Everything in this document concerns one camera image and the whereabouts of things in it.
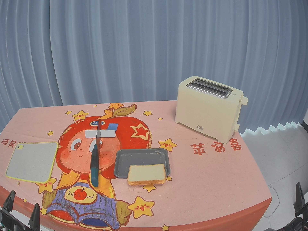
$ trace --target white floor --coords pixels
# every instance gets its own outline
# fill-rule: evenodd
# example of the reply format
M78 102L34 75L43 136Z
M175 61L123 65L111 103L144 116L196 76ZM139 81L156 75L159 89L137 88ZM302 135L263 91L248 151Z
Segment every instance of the white floor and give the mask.
M254 156L273 200L253 231L279 229L294 217L295 186L300 181L304 194L308 191L308 133L300 125L246 130L244 141Z

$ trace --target baking tray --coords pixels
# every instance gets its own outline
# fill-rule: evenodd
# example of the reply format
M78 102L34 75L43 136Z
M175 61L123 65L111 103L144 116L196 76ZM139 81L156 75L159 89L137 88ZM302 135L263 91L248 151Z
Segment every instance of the baking tray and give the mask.
M130 165L164 164L166 176L170 174L168 151L158 149L124 149L116 154L114 174L118 178L127 178Z

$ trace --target blue tape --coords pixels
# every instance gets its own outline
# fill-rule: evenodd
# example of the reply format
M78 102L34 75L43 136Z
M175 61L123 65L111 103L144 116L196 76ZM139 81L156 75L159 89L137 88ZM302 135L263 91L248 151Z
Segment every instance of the blue tape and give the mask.
M109 123L107 130L114 130L118 129L118 123Z

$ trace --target toaster logo text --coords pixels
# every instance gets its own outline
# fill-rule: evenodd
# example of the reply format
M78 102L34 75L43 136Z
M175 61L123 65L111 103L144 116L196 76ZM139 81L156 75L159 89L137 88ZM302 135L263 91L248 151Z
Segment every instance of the toaster logo text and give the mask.
M203 130L203 126L197 125L197 128Z

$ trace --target blue sticker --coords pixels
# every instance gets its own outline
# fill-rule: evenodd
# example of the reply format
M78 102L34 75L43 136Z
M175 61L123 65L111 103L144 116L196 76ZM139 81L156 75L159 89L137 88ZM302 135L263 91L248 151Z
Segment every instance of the blue sticker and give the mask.
M91 126L97 126L97 125L98 125L98 121L92 121L92 122L90 123L90 125L91 125Z
M118 123L109 123L107 130L114 130L118 129Z

